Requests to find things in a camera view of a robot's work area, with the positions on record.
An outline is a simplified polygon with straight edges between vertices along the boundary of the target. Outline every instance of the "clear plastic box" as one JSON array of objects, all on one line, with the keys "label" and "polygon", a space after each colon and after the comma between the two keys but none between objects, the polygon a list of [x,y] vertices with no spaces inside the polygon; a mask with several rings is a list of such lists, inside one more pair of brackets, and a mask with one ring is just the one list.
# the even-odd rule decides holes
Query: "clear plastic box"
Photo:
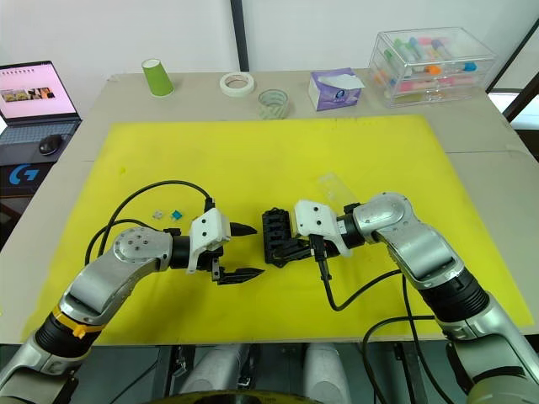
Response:
[{"label": "clear plastic box", "polygon": [[468,98],[496,57],[463,28],[408,29],[379,33],[369,68],[396,107]]}]

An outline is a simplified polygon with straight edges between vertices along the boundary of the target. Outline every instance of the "computer mouse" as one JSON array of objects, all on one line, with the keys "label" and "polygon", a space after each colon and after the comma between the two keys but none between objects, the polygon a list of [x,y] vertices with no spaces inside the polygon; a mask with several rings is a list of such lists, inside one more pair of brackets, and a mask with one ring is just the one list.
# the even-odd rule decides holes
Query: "computer mouse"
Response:
[{"label": "computer mouse", "polygon": [[63,139],[61,135],[50,135],[40,141],[40,153],[43,156],[49,156],[50,154],[57,152],[60,148]]}]

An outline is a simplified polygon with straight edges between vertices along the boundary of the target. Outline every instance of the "robotic arm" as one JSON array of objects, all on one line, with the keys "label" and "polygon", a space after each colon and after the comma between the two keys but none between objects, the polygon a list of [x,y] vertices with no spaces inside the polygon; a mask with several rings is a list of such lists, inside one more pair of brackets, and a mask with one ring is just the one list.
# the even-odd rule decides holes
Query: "robotic arm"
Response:
[{"label": "robotic arm", "polygon": [[283,266],[313,255],[321,271],[328,271],[328,257],[349,257],[352,248],[365,242],[385,243],[452,342],[448,355],[459,384],[469,392],[468,402],[539,402],[537,354],[444,237],[417,219],[407,198],[379,194],[364,205],[344,207],[342,216],[326,205],[301,200],[294,213],[290,236],[309,241],[288,238],[286,226],[280,226],[286,212],[266,212],[266,262]]},{"label": "robotic arm", "polygon": [[219,265],[222,245],[231,236],[254,234],[229,223],[216,208],[191,224],[188,236],[179,229],[145,227],[121,232],[112,248],[87,265],[73,280],[44,324],[30,335],[0,371],[0,402],[68,402],[77,381],[73,374],[88,356],[95,339],[121,308],[139,280],[152,272],[186,268],[211,272],[218,284],[242,283],[263,271],[239,268],[225,273]]}]

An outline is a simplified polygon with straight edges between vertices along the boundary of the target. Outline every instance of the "tape roll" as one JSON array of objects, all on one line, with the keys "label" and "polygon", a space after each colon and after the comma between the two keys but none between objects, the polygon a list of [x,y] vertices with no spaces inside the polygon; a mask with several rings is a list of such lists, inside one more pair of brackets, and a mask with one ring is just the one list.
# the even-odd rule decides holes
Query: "tape roll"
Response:
[{"label": "tape roll", "polygon": [[[245,85],[239,88],[230,87],[232,82],[244,82]],[[254,90],[254,79],[248,73],[233,72],[225,74],[219,81],[221,91],[228,97],[245,97]]]}]

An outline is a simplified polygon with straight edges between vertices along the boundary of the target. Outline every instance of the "white wall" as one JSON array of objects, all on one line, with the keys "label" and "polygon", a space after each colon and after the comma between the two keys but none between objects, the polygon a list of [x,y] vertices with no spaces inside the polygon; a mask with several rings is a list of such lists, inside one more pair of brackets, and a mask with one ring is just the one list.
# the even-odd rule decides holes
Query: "white wall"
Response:
[{"label": "white wall", "polygon": [[521,90],[539,72],[539,29],[526,42],[495,88]]},{"label": "white wall", "polygon": [[237,70],[228,0],[2,0],[0,65],[52,60],[84,116],[112,74]]},{"label": "white wall", "polygon": [[243,0],[243,12],[254,71],[367,67],[380,31],[462,26],[500,56],[497,72],[539,1]]}]

